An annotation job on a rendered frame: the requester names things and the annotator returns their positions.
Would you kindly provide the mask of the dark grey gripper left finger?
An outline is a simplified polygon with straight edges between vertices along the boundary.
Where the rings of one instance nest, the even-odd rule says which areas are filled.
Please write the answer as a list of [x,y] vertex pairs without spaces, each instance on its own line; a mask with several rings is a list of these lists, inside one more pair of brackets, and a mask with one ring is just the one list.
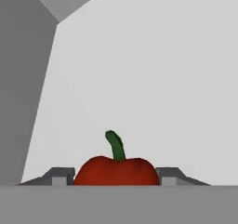
[[21,186],[70,186],[75,176],[74,167],[51,167],[43,176],[21,183]]

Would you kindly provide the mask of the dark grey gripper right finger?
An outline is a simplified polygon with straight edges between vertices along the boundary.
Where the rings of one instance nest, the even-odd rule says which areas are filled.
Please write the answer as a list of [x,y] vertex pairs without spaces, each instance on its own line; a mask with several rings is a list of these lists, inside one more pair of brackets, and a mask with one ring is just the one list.
[[178,167],[156,167],[162,186],[207,186],[207,183],[187,177]]

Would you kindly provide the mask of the red bell pepper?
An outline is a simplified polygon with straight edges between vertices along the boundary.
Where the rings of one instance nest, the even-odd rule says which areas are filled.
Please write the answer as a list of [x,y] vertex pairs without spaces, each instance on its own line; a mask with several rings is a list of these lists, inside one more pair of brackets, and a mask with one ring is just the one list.
[[105,132],[112,148],[112,158],[95,156],[79,169],[74,185],[82,186],[158,186],[154,166],[142,158],[126,159],[123,141],[112,130]]

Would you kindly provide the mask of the white freezer interior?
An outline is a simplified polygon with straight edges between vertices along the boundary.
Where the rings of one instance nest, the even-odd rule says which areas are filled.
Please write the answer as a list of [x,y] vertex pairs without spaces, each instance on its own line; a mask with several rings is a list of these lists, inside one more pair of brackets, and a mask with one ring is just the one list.
[[0,185],[109,155],[238,186],[238,0],[0,0]]

